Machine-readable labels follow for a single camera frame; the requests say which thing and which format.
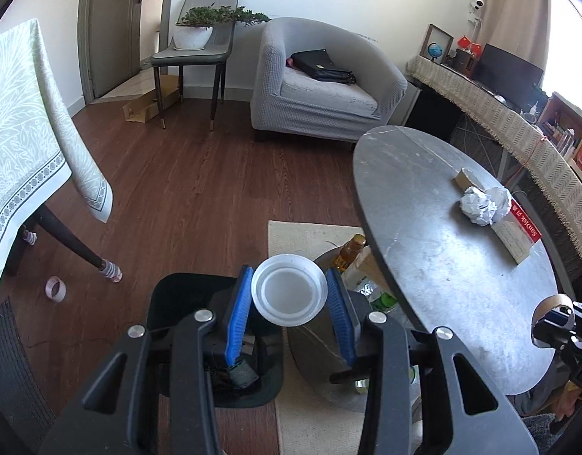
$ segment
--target herringbone patterned cloth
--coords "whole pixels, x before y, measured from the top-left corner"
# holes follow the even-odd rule
[[[582,259],[582,183],[554,145],[549,141],[538,143],[541,133],[527,121],[443,66],[416,56],[407,63],[407,74],[456,104],[530,171]]]

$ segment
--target gray armchair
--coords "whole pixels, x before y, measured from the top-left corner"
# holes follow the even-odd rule
[[[357,83],[319,82],[285,66],[293,53],[320,49]],[[406,89],[398,68],[366,39],[315,20],[274,19],[261,41],[251,121],[256,130],[356,141],[388,123]]]

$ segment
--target computer monitor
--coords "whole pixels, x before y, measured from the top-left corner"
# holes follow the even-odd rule
[[[529,110],[531,105],[528,105],[528,101],[533,94],[533,84],[539,85],[542,74],[544,70],[537,66],[487,44],[472,80],[502,96],[512,109],[519,112]]]

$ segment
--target door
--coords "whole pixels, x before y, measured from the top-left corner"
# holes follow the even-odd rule
[[[88,0],[88,78],[102,97],[139,72],[141,0]]]

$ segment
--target black leather bag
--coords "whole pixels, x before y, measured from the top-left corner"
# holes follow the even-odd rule
[[[357,83],[350,70],[339,68],[329,58],[327,50],[301,51],[291,55],[293,65],[321,82]]]

